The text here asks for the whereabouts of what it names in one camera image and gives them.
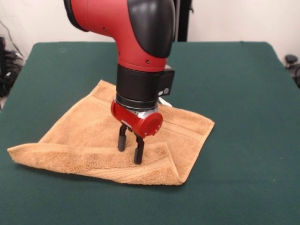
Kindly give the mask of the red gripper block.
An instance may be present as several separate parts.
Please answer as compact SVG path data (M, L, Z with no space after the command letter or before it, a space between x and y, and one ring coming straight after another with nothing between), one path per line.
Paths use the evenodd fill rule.
M116 120L122 123L119 129L118 150L125 150L126 130L129 127L136 134L137 147L135 149L134 163L141 164L144 149L142 137L155 135L162 127L163 116L158 112L158 107L147 111L134 111L121 106L116 100L113 100L111 113Z

